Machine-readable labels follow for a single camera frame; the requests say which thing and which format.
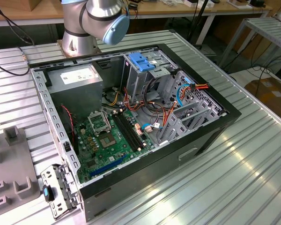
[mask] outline green circuit board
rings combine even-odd
[[[123,115],[133,124],[136,123],[136,120],[130,111],[123,112]],[[116,123],[112,119],[112,116],[108,115],[107,119],[111,125],[111,130],[109,133],[102,132],[99,136],[94,135],[93,129],[88,120],[83,123],[76,124],[74,127],[78,134],[79,142],[79,154],[77,157],[81,167],[77,174],[80,183],[91,180],[94,177],[90,175],[93,171],[97,171],[104,166],[111,165],[113,162],[121,161],[120,164],[123,164],[154,148],[153,143],[148,136],[146,136],[145,140],[140,138],[140,140],[142,140],[146,146],[141,149],[141,151],[133,152],[128,142],[123,137],[123,134],[120,132]],[[108,170],[111,170],[116,166],[118,166],[118,164],[112,166]]]

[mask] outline desk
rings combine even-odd
[[[138,19],[187,17],[193,16],[195,12],[195,7],[188,7],[184,4],[168,6],[162,2],[142,2],[138,5]],[[32,12],[7,7],[1,7],[1,10],[18,25],[64,22],[62,5],[59,0],[43,0]],[[254,7],[254,9],[237,9],[225,0],[222,0],[221,3],[215,4],[213,8],[205,9],[203,16],[208,16],[208,18],[196,44],[202,44],[216,15],[261,14],[261,17],[266,17],[270,10],[272,10],[270,6],[266,6],[262,9],[257,7]],[[134,18],[135,12],[130,10],[130,19]],[[2,20],[1,16],[0,26],[8,26],[6,21]]]
[[[241,88],[177,33],[126,35],[102,52],[165,43],[241,113],[206,152],[91,221],[111,224],[281,224],[281,119]],[[30,63],[64,58],[57,43],[22,48]],[[17,48],[0,50],[0,64],[27,69]],[[30,74],[0,71],[0,131],[25,129],[40,187],[40,173],[60,157]],[[0,215],[0,225],[83,225],[80,209],[55,222],[44,195]]]
[[[244,31],[245,27],[248,27],[252,30],[250,33],[250,34],[252,34],[252,36],[255,33],[258,33],[276,45],[276,47],[269,54],[269,58],[266,60],[264,65],[269,63],[270,59],[272,58],[272,56],[274,56],[275,52],[279,48],[281,48],[281,21],[279,21],[275,18],[272,18],[272,17],[244,19],[242,21],[242,23],[240,24],[240,26],[238,27],[237,31],[235,32],[235,35],[231,39],[230,43],[226,47],[226,49],[220,59],[220,63],[219,63],[220,67],[226,61],[229,53],[231,52],[236,41],[238,40],[238,38]],[[248,43],[247,39],[244,41],[244,43],[246,43],[245,45],[243,44],[245,47]]]

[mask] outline motherboard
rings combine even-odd
[[[149,152],[154,148],[152,141],[137,129],[137,122],[130,111],[106,115],[110,130],[95,134],[104,119],[98,114],[95,120],[86,120],[75,125],[78,134],[78,170],[80,183],[87,182],[116,166]]]

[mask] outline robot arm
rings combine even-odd
[[[62,48],[70,56],[98,52],[96,38],[116,45],[127,33],[128,15],[120,0],[62,0],[65,33]]]

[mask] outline table leg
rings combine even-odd
[[[214,17],[215,17],[215,15],[209,15],[208,16],[208,18],[207,18],[207,20],[206,20],[206,22],[204,24],[204,27],[203,27],[203,29],[202,29],[202,31],[200,33],[200,36],[199,36],[199,38],[198,38],[198,40],[196,42],[196,45],[201,45],[203,43],[204,38],[205,38],[205,36],[206,36],[206,34],[207,34],[211,24],[212,24],[212,21],[214,20]]]
[[[266,17],[268,14],[268,11],[264,12],[261,14],[260,18],[264,18]],[[247,38],[244,40],[242,46],[240,46],[239,50],[237,51],[237,53],[240,53],[249,43],[249,41],[252,39],[252,37],[254,36],[255,32],[254,31],[251,31],[249,33],[249,35],[247,36]]]
[[[244,28],[245,28],[245,20],[243,20],[242,23],[239,25],[239,27],[236,30],[233,38],[231,39],[230,43],[226,47],[221,59],[219,60],[219,64],[218,64],[219,67],[221,67],[223,65],[223,63],[226,61],[230,51],[232,50],[232,48],[235,45],[236,41],[238,40],[239,36],[243,32]]]

